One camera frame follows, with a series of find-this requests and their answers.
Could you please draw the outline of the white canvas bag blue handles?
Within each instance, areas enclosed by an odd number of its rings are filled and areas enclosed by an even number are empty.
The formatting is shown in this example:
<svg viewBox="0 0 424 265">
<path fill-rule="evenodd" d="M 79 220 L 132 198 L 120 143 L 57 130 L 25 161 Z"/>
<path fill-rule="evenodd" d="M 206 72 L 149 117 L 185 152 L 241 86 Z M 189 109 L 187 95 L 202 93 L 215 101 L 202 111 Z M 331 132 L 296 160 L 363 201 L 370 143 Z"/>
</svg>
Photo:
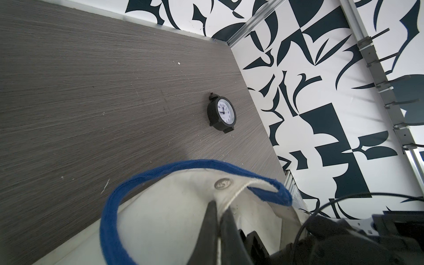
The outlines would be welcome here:
<svg viewBox="0 0 424 265">
<path fill-rule="evenodd" d="M 219 232 L 230 208 L 238 231 L 255 231 L 270 252 L 292 242 L 306 219 L 278 180 L 218 160 L 174 162 L 121 183 L 97 222 L 39 264 L 187 265 L 211 201 Z M 217 258 L 221 265 L 220 233 Z"/>
</svg>

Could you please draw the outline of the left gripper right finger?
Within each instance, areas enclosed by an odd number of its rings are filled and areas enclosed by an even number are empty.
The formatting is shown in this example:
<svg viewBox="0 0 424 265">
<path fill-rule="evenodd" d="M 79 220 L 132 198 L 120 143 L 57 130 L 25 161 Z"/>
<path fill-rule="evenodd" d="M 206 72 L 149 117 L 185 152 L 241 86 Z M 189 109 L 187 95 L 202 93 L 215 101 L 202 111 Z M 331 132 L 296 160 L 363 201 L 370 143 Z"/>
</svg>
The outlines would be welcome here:
<svg viewBox="0 0 424 265">
<path fill-rule="evenodd" d="M 220 221 L 221 264 L 222 265 L 252 265 L 244 243 L 238 232 L 234 215 L 228 208 Z"/>
</svg>

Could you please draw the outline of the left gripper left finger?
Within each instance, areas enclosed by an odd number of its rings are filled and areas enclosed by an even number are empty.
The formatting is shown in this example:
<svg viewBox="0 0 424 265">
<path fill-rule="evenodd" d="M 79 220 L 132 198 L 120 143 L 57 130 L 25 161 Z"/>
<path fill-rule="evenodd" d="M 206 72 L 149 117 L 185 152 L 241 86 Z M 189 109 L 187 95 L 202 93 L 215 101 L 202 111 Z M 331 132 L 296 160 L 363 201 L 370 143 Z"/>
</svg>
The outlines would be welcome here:
<svg viewBox="0 0 424 265">
<path fill-rule="evenodd" d="M 216 265 L 219 224 L 216 201 L 208 203 L 198 239 L 188 265 Z"/>
</svg>

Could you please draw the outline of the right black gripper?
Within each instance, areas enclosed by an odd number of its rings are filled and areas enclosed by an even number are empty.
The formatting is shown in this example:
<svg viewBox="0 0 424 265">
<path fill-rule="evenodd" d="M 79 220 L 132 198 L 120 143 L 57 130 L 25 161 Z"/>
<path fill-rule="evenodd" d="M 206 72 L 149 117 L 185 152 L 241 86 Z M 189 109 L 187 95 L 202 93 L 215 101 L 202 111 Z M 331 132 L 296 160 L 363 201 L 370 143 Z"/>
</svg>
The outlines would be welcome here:
<svg viewBox="0 0 424 265">
<path fill-rule="evenodd" d="M 421 265 L 424 262 L 422 212 L 384 212 L 349 223 L 318 217 L 309 235 L 270 255 L 258 234 L 238 231 L 255 265 Z"/>
</svg>

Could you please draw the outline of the black round alarm clock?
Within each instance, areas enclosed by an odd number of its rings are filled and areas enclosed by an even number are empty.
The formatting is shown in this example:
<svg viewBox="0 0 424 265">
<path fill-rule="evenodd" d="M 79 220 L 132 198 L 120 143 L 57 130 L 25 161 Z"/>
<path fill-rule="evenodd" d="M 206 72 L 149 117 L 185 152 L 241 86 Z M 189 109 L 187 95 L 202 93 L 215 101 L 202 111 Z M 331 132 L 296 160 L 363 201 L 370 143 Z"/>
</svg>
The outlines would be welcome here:
<svg viewBox="0 0 424 265">
<path fill-rule="evenodd" d="M 209 126 L 227 134 L 234 130 L 236 124 L 236 111 L 232 103 L 225 97 L 211 93 L 210 103 L 207 107 Z"/>
</svg>

